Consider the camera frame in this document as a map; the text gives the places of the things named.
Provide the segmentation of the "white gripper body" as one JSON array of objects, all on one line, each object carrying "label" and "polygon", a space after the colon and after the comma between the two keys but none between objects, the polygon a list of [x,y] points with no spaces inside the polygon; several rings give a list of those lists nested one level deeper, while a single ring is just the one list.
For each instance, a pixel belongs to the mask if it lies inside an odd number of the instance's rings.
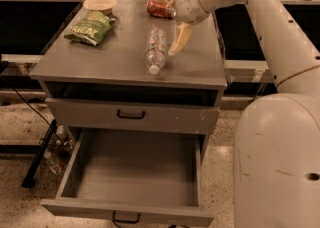
[{"label": "white gripper body", "polygon": [[175,9],[176,20],[191,25],[199,24],[209,16],[199,0],[176,0]]}]

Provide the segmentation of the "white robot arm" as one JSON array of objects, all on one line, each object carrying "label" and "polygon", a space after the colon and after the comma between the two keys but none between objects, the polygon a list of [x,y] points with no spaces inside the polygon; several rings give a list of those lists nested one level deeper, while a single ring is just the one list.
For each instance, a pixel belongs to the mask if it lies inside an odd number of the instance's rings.
[{"label": "white robot arm", "polygon": [[320,58],[279,0],[175,0],[174,40],[219,8],[243,2],[276,93],[243,111],[233,146],[235,228],[320,228]]}]

